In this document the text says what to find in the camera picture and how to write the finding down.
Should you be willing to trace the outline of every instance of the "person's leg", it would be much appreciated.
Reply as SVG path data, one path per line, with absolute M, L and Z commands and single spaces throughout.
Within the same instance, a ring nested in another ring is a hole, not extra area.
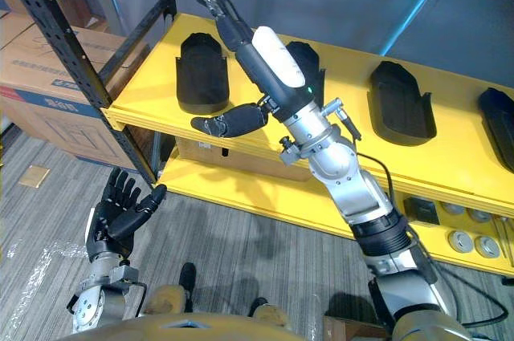
M 178 315 L 186 308 L 186 291 L 180 285 L 159 286 L 145 305 L 143 315 Z
M 277 327 L 292 329 L 288 314 L 278 306 L 267 303 L 263 297 L 256 298 L 251 304 L 249 316 L 265 323 L 272 323 Z

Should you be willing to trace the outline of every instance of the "round metal part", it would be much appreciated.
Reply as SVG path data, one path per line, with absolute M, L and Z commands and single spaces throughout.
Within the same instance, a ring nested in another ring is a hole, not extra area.
M 459 253 L 470 253 L 473 250 L 473 240 L 463 231 L 452 231 L 448 241 L 451 248 Z
M 492 218 L 490 213 L 486 213 L 482 210 L 469 209 L 469 216 L 471 219 L 478 223 L 489 222 Z
M 476 250 L 482 257 L 498 258 L 500 256 L 500 248 L 496 241 L 488 236 L 482 236 L 475 239 Z
M 441 202 L 441 206 L 444 211 L 451 215 L 460 215 L 466 213 L 466 208 L 459 205 L 454 205 L 453 203 Z

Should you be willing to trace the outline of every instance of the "robot finger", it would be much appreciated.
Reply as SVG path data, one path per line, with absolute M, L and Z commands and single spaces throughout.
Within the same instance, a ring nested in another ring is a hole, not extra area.
M 130 193 L 132 192 L 132 187 L 134 187 L 134 184 L 136 181 L 134 178 L 130 178 L 128 182 L 125 184 L 125 188 L 123 189 L 123 197 L 121 201 L 121 207 L 128 209 L 130 207 Z
M 106 201 L 108 199 L 112 200 L 115 197 L 114 187 L 116 185 L 116 179 L 118 178 L 118 175 L 120 175 L 120 171 L 121 169 L 119 167 L 112 169 L 107 184 L 105 185 L 104 193 L 102 194 L 102 201 Z
M 141 189 L 139 187 L 136 187 L 134 191 L 132 191 L 132 195 L 128 199 L 129 206 L 134 206 L 137 203 L 137 198 L 139 197 L 139 194 L 141 194 Z
M 120 176 L 118 177 L 118 181 L 116 182 L 116 187 L 114 188 L 114 202 L 118 205 L 121 205 L 123 201 L 123 186 L 125 185 L 125 181 L 129 175 L 126 171 L 122 171 Z

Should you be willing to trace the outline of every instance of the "plastic wrap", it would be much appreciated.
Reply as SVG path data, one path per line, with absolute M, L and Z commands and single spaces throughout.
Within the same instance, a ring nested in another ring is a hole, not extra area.
M 16 255 L 16 249 L 20 242 L 15 242 L 7 252 L 7 257 L 12 258 Z M 9 317 L 6 325 L 3 328 L 0 339 L 5 341 L 11 341 L 16 332 L 18 331 L 25 314 L 30 308 L 34 296 L 38 292 L 45 275 L 53 259 L 60 257 L 69 258 L 86 258 L 88 253 L 85 246 L 79 246 L 71 242 L 55 241 L 52 242 L 48 247 L 43 248 L 43 252 L 39 256 L 38 261 L 35 263 L 34 269 L 32 270 L 31 276 L 29 277 L 27 284 L 22 290 L 19 297 L 19 304 L 16 306 L 14 311 Z

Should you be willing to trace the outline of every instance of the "robotic arm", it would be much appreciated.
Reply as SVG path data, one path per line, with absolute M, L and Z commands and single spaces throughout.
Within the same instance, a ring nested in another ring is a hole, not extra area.
M 134 233 L 157 210 L 166 187 L 158 185 L 137 203 L 141 190 L 133 190 L 135 181 L 132 178 L 127 181 L 127 177 L 119 168 L 112 170 L 102 200 L 96 205 L 86 229 L 91 268 L 67 305 L 73 314 L 73 333 L 121 321 L 125 311 L 124 296 L 130 287 L 141 286 L 146 292 L 146 285 L 138 281 L 137 269 L 130 266 L 129 256 L 134 246 Z
M 312 175 L 329 191 L 341 216 L 349 224 L 373 273 L 369 282 L 378 318 L 395 340 L 471 339 L 448 313 L 434 284 L 437 276 L 415 237 L 408 235 L 407 220 L 390 202 L 373 176 L 359 166 L 354 144 L 341 136 L 327 116 L 336 113 L 354 140 L 361 134 L 334 99 L 319 108 L 294 59 L 268 27 L 255 32 L 238 15 L 229 0 L 198 0 L 214 16 L 227 48 L 250 80 L 263 93 L 258 104 L 239 106 L 262 115 L 251 128 L 236 129 L 233 108 L 214 118 L 194 118 L 193 127 L 214 136 L 238 136 L 264 126 L 271 113 L 290 132 L 280 140 L 285 164 L 307 159 Z

